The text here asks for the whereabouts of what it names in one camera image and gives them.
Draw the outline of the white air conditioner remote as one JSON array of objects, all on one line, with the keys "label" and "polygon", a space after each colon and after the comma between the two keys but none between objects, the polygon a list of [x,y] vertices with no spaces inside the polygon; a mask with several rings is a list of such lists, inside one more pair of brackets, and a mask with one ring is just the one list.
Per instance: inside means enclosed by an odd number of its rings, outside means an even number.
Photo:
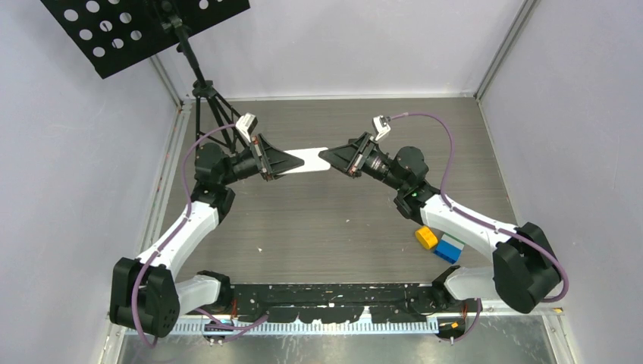
[{"label": "white air conditioner remote", "polygon": [[327,161],[319,157],[319,153],[325,150],[328,150],[328,147],[286,150],[286,153],[302,159],[304,161],[304,164],[289,171],[285,171],[283,175],[330,170],[331,165]]}]

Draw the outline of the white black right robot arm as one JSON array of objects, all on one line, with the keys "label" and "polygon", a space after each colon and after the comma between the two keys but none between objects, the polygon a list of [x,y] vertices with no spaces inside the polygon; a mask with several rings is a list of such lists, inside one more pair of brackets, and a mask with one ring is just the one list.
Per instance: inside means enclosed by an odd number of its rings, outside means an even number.
[{"label": "white black right robot arm", "polygon": [[539,226],[503,223],[453,201],[426,181],[428,166],[420,149],[404,146],[389,156],[370,133],[364,133],[319,156],[348,177],[367,174],[393,188],[397,192],[394,204],[404,218],[442,232],[435,253],[450,264],[455,264],[455,253],[465,246],[490,261],[488,267],[453,266],[442,274],[432,292],[439,309],[452,311],[463,300],[480,298],[502,300],[526,314],[563,282]]}]

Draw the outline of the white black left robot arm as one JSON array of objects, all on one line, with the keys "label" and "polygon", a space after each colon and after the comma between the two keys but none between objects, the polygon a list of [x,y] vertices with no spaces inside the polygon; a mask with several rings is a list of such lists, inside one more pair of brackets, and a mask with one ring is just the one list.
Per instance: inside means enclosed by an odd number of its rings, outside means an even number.
[{"label": "white black left robot arm", "polygon": [[227,275],[203,270],[177,282],[176,274],[230,212],[236,196],[230,184],[255,175],[274,180],[305,164],[261,134],[234,155],[217,143],[200,143],[191,150],[196,154],[196,184],[187,194],[185,209],[150,248],[135,259],[120,259],[113,268],[110,321],[142,336],[166,337],[180,316],[197,309],[222,314],[231,308],[233,290]]}]

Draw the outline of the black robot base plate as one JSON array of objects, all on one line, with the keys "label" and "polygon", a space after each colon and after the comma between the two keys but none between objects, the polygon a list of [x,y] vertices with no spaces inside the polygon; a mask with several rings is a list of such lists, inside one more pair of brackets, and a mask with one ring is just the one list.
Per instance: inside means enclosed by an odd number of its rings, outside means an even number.
[{"label": "black robot base plate", "polygon": [[438,313],[454,314],[460,322],[476,306],[430,284],[235,284],[224,291],[222,303],[203,309],[248,323],[264,315],[280,324],[355,323],[369,314],[375,324],[396,324],[420,323]]}]

